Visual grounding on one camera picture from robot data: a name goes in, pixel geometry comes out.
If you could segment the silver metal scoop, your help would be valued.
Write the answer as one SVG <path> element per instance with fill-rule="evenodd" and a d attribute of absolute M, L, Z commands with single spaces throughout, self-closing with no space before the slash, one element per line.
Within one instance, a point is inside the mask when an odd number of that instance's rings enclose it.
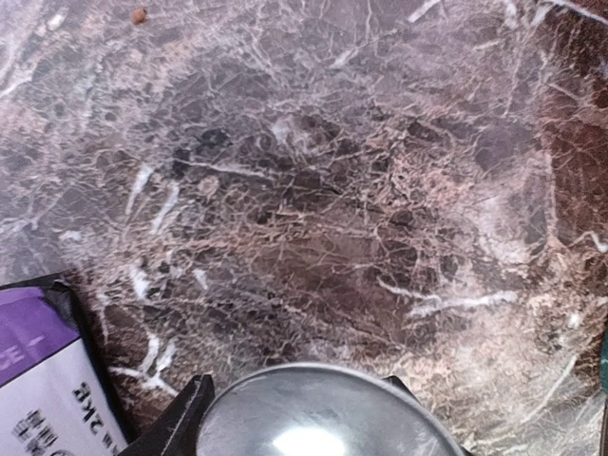
<path fill-rule="evenodd" d="M 260 370 L 205 412 L 198 455 L 461 455 L 412 393 L 315 363 Z"/>

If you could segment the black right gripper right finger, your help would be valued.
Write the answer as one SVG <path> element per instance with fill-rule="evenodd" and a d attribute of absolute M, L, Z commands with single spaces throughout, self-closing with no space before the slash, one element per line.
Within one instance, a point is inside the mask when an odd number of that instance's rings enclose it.
<path fill-rule="evenodd" d="M 389 384 L 395 386 L 396 388 L 398 388 L 399 390 L 404 391 L 405 393 L 410 393 L 409 388 L 403 383 L 403 381 L 396 375 L 391 375 L 388 377 L 384 378 L 384 381 L 388 382 Z"/>

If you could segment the purple white pet food bag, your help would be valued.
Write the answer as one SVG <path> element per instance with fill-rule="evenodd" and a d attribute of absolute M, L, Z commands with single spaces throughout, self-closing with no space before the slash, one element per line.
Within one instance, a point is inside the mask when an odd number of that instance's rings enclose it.
<path fill-rule="evenodd" d="M 2 454 L 118 455 L 136 438 L 64 276 L 2 286 Z"/>

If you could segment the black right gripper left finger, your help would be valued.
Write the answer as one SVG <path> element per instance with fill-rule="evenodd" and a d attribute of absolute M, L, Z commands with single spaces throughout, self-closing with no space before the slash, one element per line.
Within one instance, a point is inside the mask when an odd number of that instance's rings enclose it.
<path fill-rule="evenodd" d="M 195 456 L 200 422 L 215 399 L 211 375 L 195 375 L 121 456 Z"/>

